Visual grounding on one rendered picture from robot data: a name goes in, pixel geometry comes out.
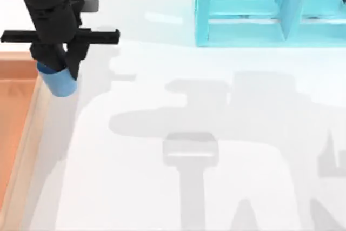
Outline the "blue cup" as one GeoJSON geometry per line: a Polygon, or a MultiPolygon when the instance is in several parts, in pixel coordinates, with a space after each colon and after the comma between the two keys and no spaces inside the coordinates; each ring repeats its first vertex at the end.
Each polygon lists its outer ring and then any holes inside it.
{"type": "Polygon", "coordinates": [[[42,63],[36,62],[36,69],[54,96],[68,97],[76,91],[77,81],[72,77],[68,68],[55,71],[42,63]]]}

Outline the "grey rounded box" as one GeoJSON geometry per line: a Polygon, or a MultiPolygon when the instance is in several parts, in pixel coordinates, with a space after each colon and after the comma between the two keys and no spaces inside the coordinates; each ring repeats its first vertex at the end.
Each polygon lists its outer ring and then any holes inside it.
{"type": "Polygon", "coordinates": [[[98,12],[99,10],[99,0],[70,0],[72,6],[75,6],[77,10],[81,13],[92,13],[98,12]]]}

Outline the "shallow salmon-coloured box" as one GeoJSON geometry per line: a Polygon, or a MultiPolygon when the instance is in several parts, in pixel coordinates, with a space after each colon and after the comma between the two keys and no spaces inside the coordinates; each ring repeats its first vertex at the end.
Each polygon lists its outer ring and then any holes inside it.
{"type": "Polygon", "coordinates": [[[28,52],[0,51],[0,231],[19,231],[51,95],[28,52]]]}

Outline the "light blue rack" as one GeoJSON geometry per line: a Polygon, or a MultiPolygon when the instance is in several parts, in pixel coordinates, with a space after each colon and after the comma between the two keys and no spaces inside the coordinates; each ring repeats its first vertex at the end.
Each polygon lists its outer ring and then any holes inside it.
{"type": "Polygon", "coordinates": [[[194,0],[200,47],[346,47],[346,0],[194,0]]]}

